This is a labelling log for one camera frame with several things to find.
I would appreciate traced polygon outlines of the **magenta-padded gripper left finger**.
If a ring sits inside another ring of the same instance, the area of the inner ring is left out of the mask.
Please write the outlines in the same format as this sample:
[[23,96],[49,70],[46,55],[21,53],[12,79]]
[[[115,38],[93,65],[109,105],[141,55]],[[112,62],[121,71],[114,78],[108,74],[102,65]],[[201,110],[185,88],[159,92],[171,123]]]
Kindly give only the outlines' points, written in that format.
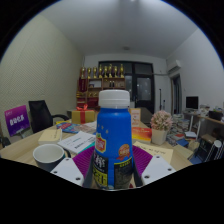
[[63,159],[51,173],[84,188],[92,186],[93,152],[90,147],[74,158]]

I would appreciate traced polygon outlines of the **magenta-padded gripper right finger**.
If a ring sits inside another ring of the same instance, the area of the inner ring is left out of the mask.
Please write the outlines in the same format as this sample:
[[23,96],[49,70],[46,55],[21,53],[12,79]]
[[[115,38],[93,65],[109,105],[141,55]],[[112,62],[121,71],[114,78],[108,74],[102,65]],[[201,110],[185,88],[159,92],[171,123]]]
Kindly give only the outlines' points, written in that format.
[[175,169],[160,155],[152,156],[133,146],[134,181],[137,187],[148,185],[175,172]]

